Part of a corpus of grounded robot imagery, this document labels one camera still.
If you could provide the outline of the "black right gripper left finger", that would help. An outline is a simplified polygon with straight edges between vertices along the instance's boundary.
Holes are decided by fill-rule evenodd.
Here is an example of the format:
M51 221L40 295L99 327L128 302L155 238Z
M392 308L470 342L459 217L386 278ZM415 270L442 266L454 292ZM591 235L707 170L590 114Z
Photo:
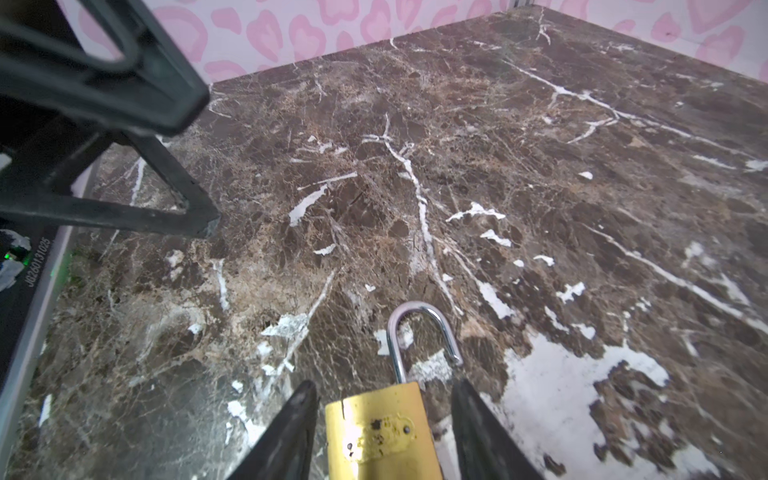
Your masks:
M316 385L301 382L229 479L307 480L318 408Z

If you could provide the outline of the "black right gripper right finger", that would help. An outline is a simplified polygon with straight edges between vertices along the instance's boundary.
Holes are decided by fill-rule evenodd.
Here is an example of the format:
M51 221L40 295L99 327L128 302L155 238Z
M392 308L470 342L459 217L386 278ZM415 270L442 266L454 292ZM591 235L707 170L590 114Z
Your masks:
M462 479L543 479L467 379L453 386L451 413Z

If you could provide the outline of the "brass padlock silver shackle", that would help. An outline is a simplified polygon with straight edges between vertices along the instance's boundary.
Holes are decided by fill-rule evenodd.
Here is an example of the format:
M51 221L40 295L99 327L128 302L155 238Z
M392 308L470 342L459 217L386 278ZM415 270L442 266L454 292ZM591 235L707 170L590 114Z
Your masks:
M407 380L397 331L412 313L431 317L456 366L464 363L445 315L423 301L401 304L388 319L386 340L396 383L325 407L330 479L441 479L442 469L420 387Z

